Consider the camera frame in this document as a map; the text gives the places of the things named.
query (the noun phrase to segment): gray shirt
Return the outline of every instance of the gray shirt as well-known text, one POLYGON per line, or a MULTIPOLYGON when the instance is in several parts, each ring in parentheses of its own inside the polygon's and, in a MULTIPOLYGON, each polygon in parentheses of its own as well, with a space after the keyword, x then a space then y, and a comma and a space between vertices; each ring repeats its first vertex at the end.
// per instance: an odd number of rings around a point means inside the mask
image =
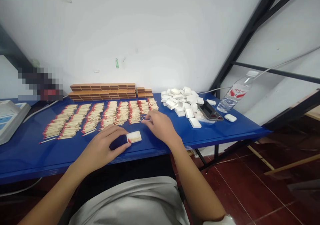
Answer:
MULTIPOLYGON (((166 176, 136 179, 114 186, 87 201, 70 225, 189 225, 177 182, 166 176)), ((234 225, 226 216, 206 225, 234 225)))

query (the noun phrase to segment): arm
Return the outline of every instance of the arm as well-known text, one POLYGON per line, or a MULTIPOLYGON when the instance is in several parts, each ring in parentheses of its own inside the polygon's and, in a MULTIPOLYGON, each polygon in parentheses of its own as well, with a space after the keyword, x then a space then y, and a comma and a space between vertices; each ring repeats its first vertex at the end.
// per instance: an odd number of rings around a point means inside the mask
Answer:
POLYGON ((126 143, 113 151, 109 148, 113 140, 127 133, 124 128, 115 125, 109 125, 98 133, 57 184, 18 225, 58 224, 81 181, 88 174, 111 162, 131 145, 126 143))
POLYGON ((170 148, 188 204, 194 213, 203 221, 222 220, 226 211, 188 155, 169 117, 153 110, 147 114, 146 120, 142 123, 146 124, 153 134, 170 148))

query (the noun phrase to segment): power cord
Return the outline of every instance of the power cord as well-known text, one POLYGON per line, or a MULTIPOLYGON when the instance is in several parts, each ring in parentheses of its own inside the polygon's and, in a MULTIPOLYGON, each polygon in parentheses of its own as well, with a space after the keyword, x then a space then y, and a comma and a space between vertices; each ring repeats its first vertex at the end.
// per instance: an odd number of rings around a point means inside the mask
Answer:
MULTIPOLYGON (((53 102, 52 104, 49 104, 48 106, 43 107, 42 109, 40 109, 40 110, 38 110, 38 111, 30 114, 22 123, 25 123, 25 122, 26 122, 29 118, 31 118, 33 115, 35 115, 35 114, 37 114, 37 113, 39 113, 39 112, 41 112, 41 111, 49 108, 50 106, 52 106, 53 104, 57 103, 58 101, 60 101, 60 100, 57 100, 57 101, 53 102)), ((18 190, 18 191, 14 191, 14 192, 8 192, 8 193, 0 194, 0 197, 5 197, 5 196, 13 195, 13 194, 20 193, 20 192, 23 192, 23 191, 25 191, 25 190, 28 190, 29 188, 32 188, 32 187, 35 186, 38 182, 40 182, 41 179, 42 179, 42 177, 39 178, 38 181, 36 181, 34 184, 30 185, 29 187, 26 187, 26 188, 23 188, 23 189, 20 189, 20 190, 18 190)))
MULTIPOLYGON (((316 51, 317 49, 320 49, 320 46, 315 47, 315 48, 313 48, 313 49, 311 49, 311 50, 309 50, 309 51, 307 51, 307 52, 305 52, 305 53, 303 53, 303 54, 300 54, 300 55, 298 55, 298 56, 296 56, 296 57, 294 57, 294 58, 292 58, 292 59, 289 59, 289 60, 287 60, 287 61, 285 61, 285 62, 282 62, 282 63, 280 63, 280 64, 274 65, 274 66, 266 69, 265 71, 263 71, 261 74, 259 74, 257 77, 255 77, 253 80, 256 80, 256 79, 259 78, 261 75, 263 75, 265 72, 268 72, 269 70, 274 69, 275 67, 278 67, 278 66, 280 66, 280 65, 286 64, 286 63, 291 62, 291 61, 294 61, 294 60, 296 60, 296 59, 299 59, 299 58, 301 58, 301 57, 303 57, 303 56, 305 56, 305 55, 307 55, 307 54, 309 54, 309 53, 312 53, 313 51, 316 51)), ((218 88, 218 89, 210 90, 210 91, 208 91, 208 92, 202 92, 202 93, 201 93, 201 92, 197 92, 197 93, 198 93, 198 94, 206 94, 206 93, 213 92, 213 91, 215 91, 215 90, 229 89, 229 88, 231 88, 231 87, 218 88)))
POLYGON ((9 195, 13 195, 13 194, 16 194, 16 193, 19 193, 19 192, 23 192, 29 188, 32 188, 33 186, 35 186, 38 182, 40 182, 42 178, 39 178, 38 181, 36 181, 34 184, 30 185, 29 187, 26 187, 26 188, 23 188, 23 189, 20 189, 18 191, 14 191, 14 192, 8 192, 8 193, 2 193, 0 194, 0 197, 5 197, 5 196, 9 196, 9 195))
POLYGON ((31 118, 33 115, 35 115, 35 114, 37 114, 37 113, 39 113, 39 112, 41 112, 41 111, 49 108, 50 106, 54 105, 54 104, 57 103, 58 101, 60 101, 60 100, 57 100, 57 101, 53 102, 52 104, 49 104, 48 106, 43 107, 42 109, 40 109, 40 110, 38 110, 38 111, 30 114, 22 123, 25 123, 25 122, 26 122, 29 118, 31 118))

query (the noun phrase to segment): plastic water bottle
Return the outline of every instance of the plastic water bottle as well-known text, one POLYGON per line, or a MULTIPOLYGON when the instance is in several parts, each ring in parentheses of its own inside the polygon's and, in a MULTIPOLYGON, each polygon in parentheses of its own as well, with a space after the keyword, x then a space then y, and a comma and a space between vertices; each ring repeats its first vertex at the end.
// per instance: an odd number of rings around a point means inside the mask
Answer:
POLYGON ((218 104, 217 110, 223 113, 229 112, 251 89, 253 78, 258 74, 259 72, 250 70, 245 77, 236 81, 218 104))

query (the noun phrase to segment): electronic device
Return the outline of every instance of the electronic device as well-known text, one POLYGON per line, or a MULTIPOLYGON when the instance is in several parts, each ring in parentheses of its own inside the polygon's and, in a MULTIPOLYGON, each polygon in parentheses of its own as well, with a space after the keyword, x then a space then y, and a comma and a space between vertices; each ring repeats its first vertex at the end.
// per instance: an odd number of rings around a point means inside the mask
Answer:
POLYGON ((202 105, 197 105, 206 119, 210 121, 223 121, 223 117, 208 103, 208 101, 204 101, 204 104, 202 105))
POLYGON ((4 116, 0 116, 0 145, 10 140, 30 109, 27 103, 2 102, 0 110, 4 116))

